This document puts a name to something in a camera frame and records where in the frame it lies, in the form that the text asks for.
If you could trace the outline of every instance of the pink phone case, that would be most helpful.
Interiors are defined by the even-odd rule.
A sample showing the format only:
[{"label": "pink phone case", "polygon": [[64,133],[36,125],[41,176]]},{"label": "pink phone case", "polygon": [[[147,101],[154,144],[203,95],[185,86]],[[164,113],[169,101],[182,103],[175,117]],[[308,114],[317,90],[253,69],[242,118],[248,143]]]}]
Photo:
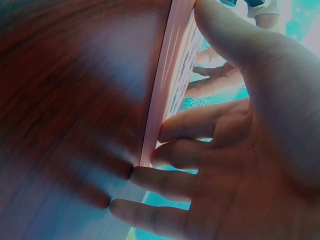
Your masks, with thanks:
[{"label": "pink phone case", "polygon": [[140,166],[151,167],[162,123],[177,113],[202,42],[196,27],[195,0],[172,0],[158,61]]}]

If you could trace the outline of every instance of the finger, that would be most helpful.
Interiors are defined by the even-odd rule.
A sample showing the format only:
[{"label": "finger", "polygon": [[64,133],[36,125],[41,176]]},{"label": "finger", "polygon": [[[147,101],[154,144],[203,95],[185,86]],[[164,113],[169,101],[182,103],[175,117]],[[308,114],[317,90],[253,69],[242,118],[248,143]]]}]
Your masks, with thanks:
[{"label": "finger", "polygon": [[185,97],[204,97],[222,93],[230,88],[241,88],[244,79],[241,73],[229,63],[217,68],[197,68],[202,74],[210,74],[210,78],[190,82]]},{"label": "finger", "polygon": [[219,58],[219,54],[212,47],[209,47],[206,50],[199,52],[195,56],[195,60],[201,65],[208,64],[209,62],[211,62],[212,59],[216,58]]},{"label": "finger", "polygon": [[216,1],[197,0],[195,19],[212,48],[241,69],[278,43],[273,33],[246,22]]},{"label": "finger", "polygon": [[171,201],[189,203],[195,175],[183,171],[165,171],[150,167],[135,167],[130,181],[147,191]]},{"label": "finger", "polygon": [[151,157],[154,167],[171,165],[176,169],[198,170],[205,149],[212,144],[195,139],[178,139],[158,147]]},{"label": "finger", "polygon": [[162,237],[183,239],[185,235],[186,210],[115,199],[110,205],[110,212],[134,228]]},{"label": "finger", "polygon": [[196,66],[193,69],[193,72],[196,74],[200,74],[201,76],[210,76],[210,73],[212,73],[213,68],[206,68],[206,67],[201,67],[201,66]]},{"label": "finger", "polygon": [[241,100],[187,109],[169,118],[161,127],[159,141],[183,138],[212,138],[217,120],[236,107]]}]

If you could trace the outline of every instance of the wooden table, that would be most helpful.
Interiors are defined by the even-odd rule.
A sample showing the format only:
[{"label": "wooden table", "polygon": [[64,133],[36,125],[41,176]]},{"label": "wooden table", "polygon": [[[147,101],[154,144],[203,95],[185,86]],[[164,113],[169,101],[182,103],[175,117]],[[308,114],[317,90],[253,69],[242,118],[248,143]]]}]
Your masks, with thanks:
[{"label": "wooden table", "polygon": [[0,240],[124,240],[170,0],[0,2]]}]

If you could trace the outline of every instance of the hand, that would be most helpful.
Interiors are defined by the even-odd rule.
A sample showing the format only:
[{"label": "hand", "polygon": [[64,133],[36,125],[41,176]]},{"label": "hand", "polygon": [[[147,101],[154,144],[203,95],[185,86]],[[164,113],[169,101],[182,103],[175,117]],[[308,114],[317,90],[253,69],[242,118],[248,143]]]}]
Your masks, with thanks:
[{"label": "hand", "polygon": [[193,72],[208,78],[190,82],[184,95],[187,98],[211,96],[230,88],[239,89],[245,86],[241,73],[228,62],[216,68],[197,66]]},{"label": "hand", "polygon": [[317,239],[319,58],[215,1],[198,0],[195,17],[211,46],[239,69],[250,99],[189,109],[163,124],[159,140],[165,144],[151,162],[197,174],[133,170],[134,184],[191,202],[189,210],[116,199],[111,213],[175,239]]},{"label": "hand", "polygon": [[[285,34],[285,24],[278,14],[260,14],[255,17],[256,25],[260,28],[277,33]],[[204,66],[212,63],[213,60],[219,59],[219,54],[209,47],[196,55],[196,61]],[[228,62],[217,68],[195,67],[194,72],[205,77],[206,79],[190,82],[185,93],[185,97],[204,97],[212,96],[224,92],[230,88],[242,88],[244,79],[238,69],[234,68]]]}]

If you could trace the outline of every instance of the wood grain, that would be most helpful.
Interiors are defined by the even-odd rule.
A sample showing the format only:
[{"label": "wood grain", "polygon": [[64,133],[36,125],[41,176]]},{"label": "wood grain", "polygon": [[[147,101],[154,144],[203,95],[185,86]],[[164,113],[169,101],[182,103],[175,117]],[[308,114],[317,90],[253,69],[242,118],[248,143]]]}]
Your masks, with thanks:
[{"label": "wood grain", "polygon": [[170,0],[2,0],[0,239],[124,240]]}]

